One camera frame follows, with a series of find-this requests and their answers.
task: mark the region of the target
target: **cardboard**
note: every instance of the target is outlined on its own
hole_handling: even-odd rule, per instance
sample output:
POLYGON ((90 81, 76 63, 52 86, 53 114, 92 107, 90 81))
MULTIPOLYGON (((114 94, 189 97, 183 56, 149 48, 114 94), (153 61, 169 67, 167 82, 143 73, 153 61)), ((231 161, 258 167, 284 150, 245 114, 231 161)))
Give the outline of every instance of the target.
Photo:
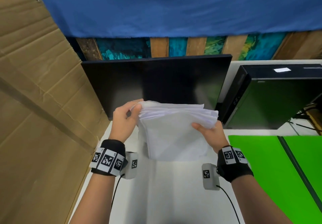
POLYGON ((109 121, 42 0, 0 16, 0 223, 65 223, 109 121))

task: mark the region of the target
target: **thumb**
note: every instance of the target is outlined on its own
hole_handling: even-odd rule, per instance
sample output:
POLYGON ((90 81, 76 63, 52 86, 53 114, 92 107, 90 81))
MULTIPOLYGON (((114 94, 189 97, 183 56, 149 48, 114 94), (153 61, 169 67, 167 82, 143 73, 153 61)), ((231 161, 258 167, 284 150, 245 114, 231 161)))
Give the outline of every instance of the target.
POLYGON ((196 130, 198 130, 199 132, 201 132, 201 134, 203 135, 205 132, 206 132, 206 128, 204 128, 202 125, 200 125, 199 123, 192 123, 191 124, 192 125, 192 127, 194 128, 194 129, 196 129, 196 130))
POLYGON ((139 113, 140 113, 141 109, 142 109, 142 105, 141 104, 136 104, 135 107, 131 111, 130 118, 132 118, 132 119, 134 119, 136 121, 138 119, 138 117, 139 117, 139 113))

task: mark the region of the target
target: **white desk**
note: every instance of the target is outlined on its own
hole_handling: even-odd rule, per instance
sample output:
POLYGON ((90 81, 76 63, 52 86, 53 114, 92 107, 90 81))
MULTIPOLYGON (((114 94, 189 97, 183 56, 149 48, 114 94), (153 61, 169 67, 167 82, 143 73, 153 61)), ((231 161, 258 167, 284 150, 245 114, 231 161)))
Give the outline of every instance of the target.
MULTIPOLYGON (((312 127, 306 120, 292 120, 312 127)), ((110 123, 104 136, 111 131, 110 123)), ((317 135, 313 130, 293 125, 299 135, 317 135)), ((297 135, 289 123, 278 130, 225 130, 228 135, 297 135)), ((138 141, 138 129, 125 142, 126 150, 139 153, 138 174, 131 180, 121 179, 111 212, 110 223, 114 224, 236 224, 234 210, 220 191, 205 190, 202 183, 201 165, 217 163, 217 154, 212 150, 206 157, 193 162, 156 162, 147 157, 146 144, 138 141)), ((88 174, 77 207, 91 178, 88 174)), ((233 202, 240 222, 244 223, 231 184, 220 178, 220 185, 233 202)))

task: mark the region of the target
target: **painted wooden wall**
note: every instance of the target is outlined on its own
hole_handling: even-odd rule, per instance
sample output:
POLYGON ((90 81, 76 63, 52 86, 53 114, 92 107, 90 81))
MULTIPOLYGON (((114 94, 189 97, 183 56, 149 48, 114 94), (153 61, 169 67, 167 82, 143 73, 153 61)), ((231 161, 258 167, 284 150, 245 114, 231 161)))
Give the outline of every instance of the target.
POLYGON ((232 60, 322 58, 322 31, 200 38, 76 38, 77 42, 72 38, 68 40, 81 60, 214 54, 231 54, 232 60))

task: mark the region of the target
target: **black wrist strap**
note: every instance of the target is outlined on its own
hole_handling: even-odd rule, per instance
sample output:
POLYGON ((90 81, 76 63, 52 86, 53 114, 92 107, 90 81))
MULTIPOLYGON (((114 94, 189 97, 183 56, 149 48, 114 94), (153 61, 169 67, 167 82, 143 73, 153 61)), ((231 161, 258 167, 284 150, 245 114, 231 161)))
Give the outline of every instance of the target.
POLYGON ((254 176, 241 150, 230 145, 218 152, 216 172, 228 182, 244 175, 254 176))
POLYGON ((114 139, 106 139, 95 151, 90 163, 91 172, 105 176, 118 176, 125 162, 124 143, 114 139))

